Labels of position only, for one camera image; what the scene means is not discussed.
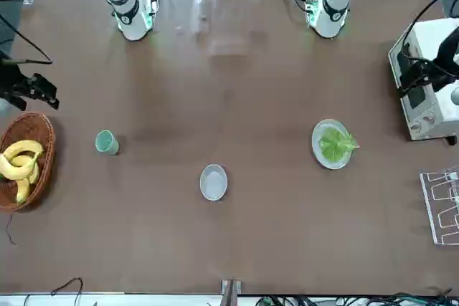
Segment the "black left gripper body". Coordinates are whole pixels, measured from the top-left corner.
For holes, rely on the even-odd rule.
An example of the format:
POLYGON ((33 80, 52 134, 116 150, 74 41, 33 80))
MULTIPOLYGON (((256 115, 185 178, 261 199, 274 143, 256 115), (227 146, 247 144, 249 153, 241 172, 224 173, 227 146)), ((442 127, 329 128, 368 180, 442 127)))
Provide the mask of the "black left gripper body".
POLYGON ((458 28, 456 27, 441 43, 437 51, 437 56, 433 63, 435 77, 456 77, 458 76, 458 64, 454 61, 454 56, 458 49, 458 28))

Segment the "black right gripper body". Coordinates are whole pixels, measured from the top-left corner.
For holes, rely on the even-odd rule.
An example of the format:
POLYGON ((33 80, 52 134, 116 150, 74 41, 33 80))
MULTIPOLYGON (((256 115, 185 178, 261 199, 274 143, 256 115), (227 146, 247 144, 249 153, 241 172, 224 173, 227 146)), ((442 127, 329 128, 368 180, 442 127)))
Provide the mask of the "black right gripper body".
POLYGON ((1 65, 1 98, 3 94, 31 99, 31 80, 23 75, 17 65, 1 65))

